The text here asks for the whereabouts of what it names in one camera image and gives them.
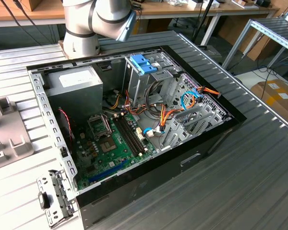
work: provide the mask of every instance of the ram slot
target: ram slot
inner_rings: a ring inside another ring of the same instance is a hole
[[[133,156],[137,157],[139,153],[144,153],[143,146],[129,127],[127,121],[121,117],[113,119],[113,122],[125,140],[126,144],[131,149]]]
[[[130,130],[131,132],[131,138],[134,142],[134,144],[136,144],[136,147],[138,148],[138,150],[143,153],[144,152],[144,148],[143,146],[141,145],[138,137],[134,134],[134,132],[132,131],[132,129],[130,128],[130,126],[128,125],[127,121],[125,119],[122,119],[121,120],[121,123],[123,125],[123,127],[125,128],[125,130]]]

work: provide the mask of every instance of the expansion slot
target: expansion slot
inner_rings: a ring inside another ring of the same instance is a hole
[[[103,178],[103,177],[105,177],[105,176],[108,176],[108,175],[110,175],[110,174],[112,174],[112,173],[120,170],[120,169],[121,169],[126,163],[128,163],[128,162],[129,162],[128,160],[123,161],[123,162],[120,163],[119,165],[116,165],[116,166],[114,166],[114,167],[111,168],[111,169],[108,169],[108,170],[106,170],[106,171],[104,171],[104,172],[102,172],[102,173],[100,173],[100,174],[98,174],[98,175],[95,175],[95,176],[89,178],[89,179],[88,179],[89,183],[92,183],[92,182],[94,182],[94,181],[98,181],[99,179],[101,179],[101,178]]]
[[[135,136],[134,132],[128,125],[127,121],[125,120],[124,116],[116,117],[113,119],[113,122],[122,135],[123,139],[125,140],[126,144],[132,151],[134,157],[139,156],[140,153],[144,153],[145,150],[141,145],[139,139]]]

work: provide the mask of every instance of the green motherboard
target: green motherboard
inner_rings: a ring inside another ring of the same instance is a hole
[[[125,114],[123,119],[133,132],[133,136],[138,138],[136,132],[138,125],[133,116]],[[115,122],[113,117],[108,119],[108,126],[111,134],[101,136],[99,139],[93,134],[92,129],[94,133],[106,131],[107,127],[102,122],[92,125],[85,122],[77,129],[77,132],[73,133],[76,144],[73,144],[72,157],[78,170],[76,181],[79,190],[147,159],[155,153],[153,145],[147,139],[143,139],[138,141],[145,151],[134,154],[134,146],[130,145],[129,140],[126,139],[126,133],[120,133],[122,127]]]

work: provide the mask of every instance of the table leg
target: table leg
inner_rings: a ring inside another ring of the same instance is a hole
[[[208,41],[209,41],[209,39],[210,39],[210,37],[211,37],[215,27],[216,27],[216,24],[219,21],[219,19],[220,19],[220,15],[219,14],[217,14],[216,16],[213,16],[213,18],[211,20],[211,23],[208,26],[208,29],[207,29],[207,31],[205,33],[205,36],[204,36],[204,38],[203,38],[203,40],[201,42],[201,46],[205,46],[205,45],[208,44]]]
[[[270,12],[266,18],[272,18],[274,16],[276,12],[275,11],[272,11]],[[255,42],[257,42],[257,39],[259,38],[259,35],[261,33],[259,31],[256,32],[256,34],[254,35],[254,37],[252,38],[252,40],[250,41],[250,43],[248,44],[248,46],[245,48],[243,54],[246,54],[252,47],[253,45],[255,44]]]
[[[285,47],[282,47],[281,49],[280,49],[280,51],[275,55],[275,57],[272,59],[272,61],[270,61],[270,63],[268,64],[268,68],[270,68],[273,64],[274,64],[274,62],[276,62],[276,60],[279,58],[279,56],[281,56],[281,54],[285,51]]]
[[[238,37],[236,43],[234,44],[234,46],[232,47],[231,51],[229,52],[229,54],[227,55],[225,61],[223,62],[222,67],[224,69],[227,68],[227,66],[230,64],[232,58],[234,57],[235,53],[237,52],[240,44],[242,43],[244,37],[246,36],[246,34],[248,33],[250,27],[251,27],[251,22],[252,20],[249,19],[248,23],[245,25],[243,31],[241,32],[240,36]]]

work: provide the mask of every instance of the motherboard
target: motherboard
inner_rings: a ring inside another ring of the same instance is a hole
[[[97,115],[83,123],[73,133],[72,157],[78,169],[78,189],[151,157],[156,151],[141,132],[129,113],[109,118]]]

